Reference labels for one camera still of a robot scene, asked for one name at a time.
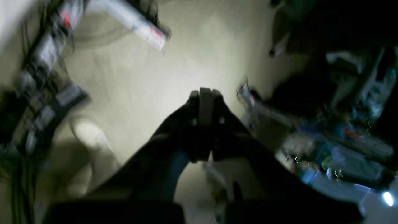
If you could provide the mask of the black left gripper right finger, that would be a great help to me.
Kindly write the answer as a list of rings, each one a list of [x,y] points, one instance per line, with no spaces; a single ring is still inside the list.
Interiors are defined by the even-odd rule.
[[[205,127],[214,136],[206,171],[221,187],[215,216],[221,224],[361,224],[353,202],[333,199],[291,174],[224,103],[205,89]]]

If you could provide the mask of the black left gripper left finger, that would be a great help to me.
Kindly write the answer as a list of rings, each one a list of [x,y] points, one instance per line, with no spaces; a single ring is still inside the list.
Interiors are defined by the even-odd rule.
[[[178,179],[190,162],[207,160],[207,89],[192,91],[148,142],[88,196],[52,206],[45,224],[186,224],[174,203]]]

